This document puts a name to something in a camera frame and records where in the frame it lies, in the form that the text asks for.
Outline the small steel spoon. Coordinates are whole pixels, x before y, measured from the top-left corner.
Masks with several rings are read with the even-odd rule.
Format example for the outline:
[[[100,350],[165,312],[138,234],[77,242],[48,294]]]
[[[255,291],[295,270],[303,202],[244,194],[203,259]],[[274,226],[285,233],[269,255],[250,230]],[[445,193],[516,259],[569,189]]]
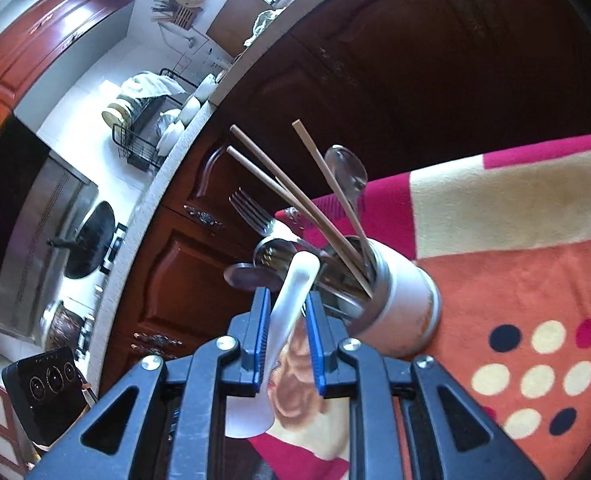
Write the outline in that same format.
[[[254,292],[264,287],[271,292],[279,292],[283,283],[280,275],[266,266],[254,266],[253,263],[236,263],[227,266],[224,271],[225,281],[233,288]]]

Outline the steel utensil holder cup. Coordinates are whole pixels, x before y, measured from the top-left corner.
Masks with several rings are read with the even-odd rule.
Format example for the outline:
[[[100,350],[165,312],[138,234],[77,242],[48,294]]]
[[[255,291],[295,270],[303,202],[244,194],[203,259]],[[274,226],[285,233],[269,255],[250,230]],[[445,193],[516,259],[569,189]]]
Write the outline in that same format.
[[[369,240],[376,264],[367,295],[329,246],[315,249],[320,270],[314,284],[326,312],[347,333],[384,356],[414,356],[432,340],[442,314],[437,284],[417,264],[377,240]]]

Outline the white plastic spoon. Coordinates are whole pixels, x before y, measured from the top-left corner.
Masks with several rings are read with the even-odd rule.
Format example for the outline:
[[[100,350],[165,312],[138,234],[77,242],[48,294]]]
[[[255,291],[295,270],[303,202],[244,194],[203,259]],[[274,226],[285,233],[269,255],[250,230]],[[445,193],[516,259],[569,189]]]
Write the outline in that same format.
[[[227,399],[227,438],[252,438],[263,434],[274,423],[274,411],[268,396],[270,374],[301,315],[301,307],[312,289],[319,268],[318,257],[310,252],[297,252],[292,258],[270,314],[260,389],[253,398],[230,396]]]

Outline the silver metal fork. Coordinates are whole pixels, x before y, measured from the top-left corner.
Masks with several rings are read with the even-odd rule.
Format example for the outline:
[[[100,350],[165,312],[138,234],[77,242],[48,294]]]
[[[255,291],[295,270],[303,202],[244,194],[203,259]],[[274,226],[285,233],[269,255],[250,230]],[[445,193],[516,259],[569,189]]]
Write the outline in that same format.
[[[257,203],[253,198],[245,193],[242,188],[229,196],[229,203],[236,209],[240,217],[248,223],[251,228],[260,236],[270,238],[280,238],[287,242],[297,244],[314,254],[320,254],[320,249],[313,244],[306,242],[304,238],[295,234],[286,223],[283,223],[270,214]]]

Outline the long-handled steel spoon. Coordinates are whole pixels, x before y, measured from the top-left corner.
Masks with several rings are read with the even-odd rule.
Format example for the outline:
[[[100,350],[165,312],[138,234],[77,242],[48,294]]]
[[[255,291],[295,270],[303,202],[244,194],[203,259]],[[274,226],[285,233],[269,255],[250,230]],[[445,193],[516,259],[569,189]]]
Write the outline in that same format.
[[[327,149],[325,162],[352,205],[357,218],[361,218],[359,199],[368,183],[368,174],[363,163],[351,150],[340,144]]]

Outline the black wok on stove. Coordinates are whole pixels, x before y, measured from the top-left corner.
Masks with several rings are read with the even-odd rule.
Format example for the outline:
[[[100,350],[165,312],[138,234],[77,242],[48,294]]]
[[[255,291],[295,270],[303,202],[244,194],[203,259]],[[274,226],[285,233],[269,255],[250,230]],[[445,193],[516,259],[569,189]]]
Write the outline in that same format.
[[[112,206],[99,203],[72,238],[49,238],[50,247],[68,250],[64,275],[71,280],[86,278],[102,265],[113,240],[116,223]]]

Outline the black induction cooker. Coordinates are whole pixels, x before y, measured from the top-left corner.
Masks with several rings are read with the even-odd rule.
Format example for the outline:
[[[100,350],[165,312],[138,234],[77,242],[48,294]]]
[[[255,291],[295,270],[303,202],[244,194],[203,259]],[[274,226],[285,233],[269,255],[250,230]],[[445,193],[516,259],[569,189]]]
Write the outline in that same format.
[[[1,377],[14,414],[39,457],[98,401],[68,347],[13,362]]]

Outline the red orange patterned blanket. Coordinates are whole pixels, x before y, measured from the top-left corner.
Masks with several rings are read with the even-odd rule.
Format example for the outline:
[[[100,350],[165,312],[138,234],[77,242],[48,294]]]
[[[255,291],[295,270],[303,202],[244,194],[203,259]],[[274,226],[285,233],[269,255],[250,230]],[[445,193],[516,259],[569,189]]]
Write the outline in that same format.
[[[376,180],[366,231],[437,283],[428,346],[548,479],[591,479],[591,134]]]

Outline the black dish drying rack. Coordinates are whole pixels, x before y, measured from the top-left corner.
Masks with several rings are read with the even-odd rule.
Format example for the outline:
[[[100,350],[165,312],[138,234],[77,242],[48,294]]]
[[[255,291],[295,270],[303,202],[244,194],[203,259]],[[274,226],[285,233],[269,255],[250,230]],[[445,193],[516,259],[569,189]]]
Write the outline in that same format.
[[[143,172],[154,172],[161,168],[166,156],[158,151],[158,142],[175,117],[175,114],[169,115],[168,112],[180,110],[184,101],[196,90],[195,84],[170,68],[162,68],[154,74],[172,77],[186,92],[176,96],[159,96],[137,104],[120,99],[118,90],[117,97],[105,109],[106,112],[117,114],[111,129],[118,154],[128,165]]]

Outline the white bowl on counter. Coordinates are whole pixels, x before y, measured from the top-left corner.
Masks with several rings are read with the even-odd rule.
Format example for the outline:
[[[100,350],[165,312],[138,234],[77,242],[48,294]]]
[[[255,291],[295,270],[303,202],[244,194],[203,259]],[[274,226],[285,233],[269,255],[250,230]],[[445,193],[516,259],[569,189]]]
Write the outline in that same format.
[[[217,88],[218,82],[213,74],[208,74],[199,84],[198,88],[194,90],[193,96],[201,103],[210,99],[210,96],[214,93]]]

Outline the white cloth on rack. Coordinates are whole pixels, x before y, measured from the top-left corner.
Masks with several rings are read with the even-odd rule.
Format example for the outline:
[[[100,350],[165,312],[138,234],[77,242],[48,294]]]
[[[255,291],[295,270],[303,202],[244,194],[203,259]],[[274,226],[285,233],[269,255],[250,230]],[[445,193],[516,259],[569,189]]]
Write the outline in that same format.
[[[118,97],[131,103],[142,104],[159,96],[176,96],[184,92],[184,87],[172,77],[143,72],[124,81]]]

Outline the wooden cutting board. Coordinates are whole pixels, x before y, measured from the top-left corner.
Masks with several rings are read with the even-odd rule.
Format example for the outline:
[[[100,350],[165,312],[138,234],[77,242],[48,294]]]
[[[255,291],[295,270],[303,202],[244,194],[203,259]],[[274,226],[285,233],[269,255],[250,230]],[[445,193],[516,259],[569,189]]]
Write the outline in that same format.
[[[207,29],[206,36],[235,58],[253,34],[258,14],[269,10],[266,0],[227,0]]]

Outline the wall chopstick holder basket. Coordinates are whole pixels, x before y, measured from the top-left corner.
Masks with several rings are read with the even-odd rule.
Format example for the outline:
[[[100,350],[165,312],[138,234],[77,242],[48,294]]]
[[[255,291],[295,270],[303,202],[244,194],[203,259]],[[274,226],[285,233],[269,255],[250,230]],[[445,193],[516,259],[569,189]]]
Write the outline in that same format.
[[[203,9],[199,6],[192,8],[177,0],[154,0],[151,11],[153,12],[153,21],[169,22],[188,30]]]

